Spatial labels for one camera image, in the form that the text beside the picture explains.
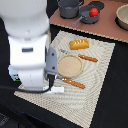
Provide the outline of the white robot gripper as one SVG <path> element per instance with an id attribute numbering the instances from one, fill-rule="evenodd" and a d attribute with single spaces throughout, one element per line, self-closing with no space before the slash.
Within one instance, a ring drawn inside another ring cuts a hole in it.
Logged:
<path id="1" fill-rule="evenodd" d="M 26 90 L 42 91 L 44 75 L 55 76 L 57 55 L 50 47 L 47 34 L 30 41 L 8 37 L 10 44 L 10 65 L 18 71 L 18 76 Z"/>

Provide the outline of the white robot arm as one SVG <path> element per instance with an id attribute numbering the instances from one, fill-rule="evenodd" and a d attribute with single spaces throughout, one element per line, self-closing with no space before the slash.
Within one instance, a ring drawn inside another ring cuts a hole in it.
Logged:
<path id="1" fill-rule="evenodd" d="M 47 0 L 0 0 L 10 44 L 10 65 L 26 90 L 42 91 L 44 75 L 53 86 L 57 55 L 50 47 Z"/>

